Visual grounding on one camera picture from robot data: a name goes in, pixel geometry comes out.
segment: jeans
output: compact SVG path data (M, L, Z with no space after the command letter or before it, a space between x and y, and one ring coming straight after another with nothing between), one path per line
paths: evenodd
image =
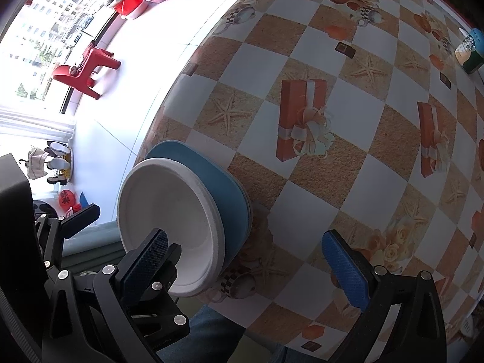
M157 352L164 363L226 363L245 329L209 306L190 319L190 334ZM320 359L278 345L268 363L321 363Z

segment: white sheer curtain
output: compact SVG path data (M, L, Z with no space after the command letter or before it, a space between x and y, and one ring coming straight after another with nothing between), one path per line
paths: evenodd
M41 108L10 108L0 104L0 133L67 143L76 120Z

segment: red plastic chair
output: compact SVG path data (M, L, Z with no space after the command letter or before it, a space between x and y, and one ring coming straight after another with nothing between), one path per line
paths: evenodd
M52 78L98 100L100 95L91 89L95 84L94 79L91 78L91 74L97 66L117 70L121 62L113 59L113 54L91 43L84 50L84 59L80 64L80 69L76 76L69 74L69 69L71 68L69 65L60 65L52 71Z

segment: white bowl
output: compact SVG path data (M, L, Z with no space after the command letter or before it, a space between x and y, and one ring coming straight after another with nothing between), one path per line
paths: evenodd
M128 252L153 228L181 245L175 296L193 296L208 288L224 263L224 227L214 199L189 168L167 158L136 165L124 180L118 201L118 226Z

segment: table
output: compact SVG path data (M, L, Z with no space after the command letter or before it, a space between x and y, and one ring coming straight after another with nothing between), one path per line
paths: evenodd
M211 307L328 359L359 315L321 253L335 228L373 265L429 271L453 339L484 277L484 85L458 65L460 37L432 0L239 0L229 10L138 156L183 141L253 202L231 268L252 274L256 293Z

